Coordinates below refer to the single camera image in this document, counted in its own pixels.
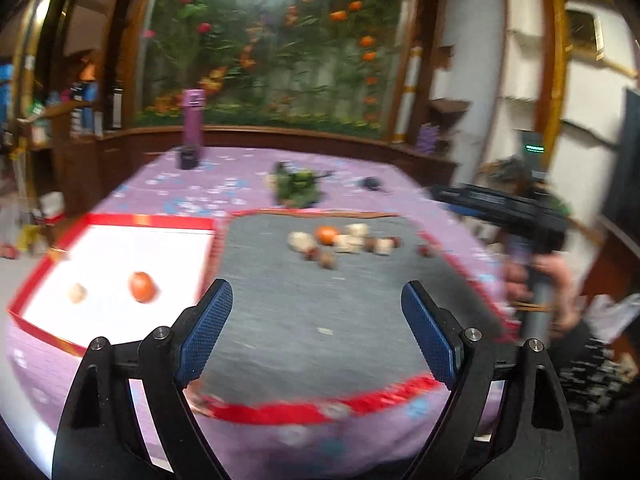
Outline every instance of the purple water bottle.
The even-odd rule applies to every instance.
[[[194,168],[200,160],[204,103],[204,90],[185,90],[182,94],[184,127],[182,129],[182,147],[180,148],[180,166],[184,170]]]

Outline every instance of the metal screw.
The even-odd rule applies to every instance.
[[[89,345],[89,348],[91,350],[100,350],[107,343],[108,343],[107,338],[100,336],[100,337],[95,338],[93,341],[91,341],[91,344]]]
[[[477,328],[467,328],[465,330],[465,337],[469,339],[469,341],[480,341],[482,339],[482,332]]]
[[[167,326],[159,326],[154,330],[154,339],[166,339],[169,337],[171,329]]]
[[[529,339],[529,348],[531,348],[534,352],[542,352],[545,349],[545,346],[542,344],[542,341],[537,339]]]

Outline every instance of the blue gripper pad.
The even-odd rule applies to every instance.
[[[462,327],[433,303],[420,282],[409,282],[402,288],[401,304],[433,377],[452,390],[462,366]]]
[[[179,366],[174,375],[181,388],[186,388],[190,381],[200,377],[229,317],[233,302],[231,285],[225,280],[215,280],[193,307],[188,321],[192,328],[180,345]]]

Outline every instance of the white wall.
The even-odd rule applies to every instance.
[[[453,127],[450,154],[460,166],[456,183],[474,178],[484,139],[489,131],[502,59],[504,0],[447,0],[441,45],[453,45],[450,69],[437,70],[432,98],[470,101]]]
[[[585,10],[598,17],[605,59],[636,69],[633,35],[617,10],[593,0],[570,0],[566,8]],[[567,70],[562,117],[593,135],[563,125],[549,176],[553,188],[568,200],[574,217],[593,228],[598,225],[617,158],[615,150],[601,140],[618,142],[625,113],[625,89],[634,88],[636,81],[610,68],[577,59],[568,63]],[[584,275],[598,249],[577,234],[572,235],[568,248],[569,260]]]
[[[100,48],[109,2],[110,0],[78,0],[66,37],[65,56],[79,50]],[[0,31],[0,57],[14,54],[21,20],[22,12],[12,17]]]

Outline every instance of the yellow object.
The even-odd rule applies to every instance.
[[[40,229],[37,225],[24,225],[18,236],[15,248],[21,253],[29,251],[40,238]]]

